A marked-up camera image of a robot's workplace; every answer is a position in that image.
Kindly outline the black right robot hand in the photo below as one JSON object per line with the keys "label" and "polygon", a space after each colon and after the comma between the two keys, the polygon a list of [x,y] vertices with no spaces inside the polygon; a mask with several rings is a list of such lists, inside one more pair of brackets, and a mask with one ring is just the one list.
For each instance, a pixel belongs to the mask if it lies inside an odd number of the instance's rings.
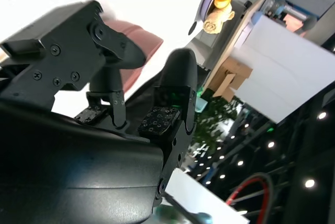
{"label": "black right robot hand", "polygon": [[146,62],[95,0],[57,7],[1,43],[1,223],[143,223],[195,131],[197,63],[173,51],[138,128],[120,70]]}

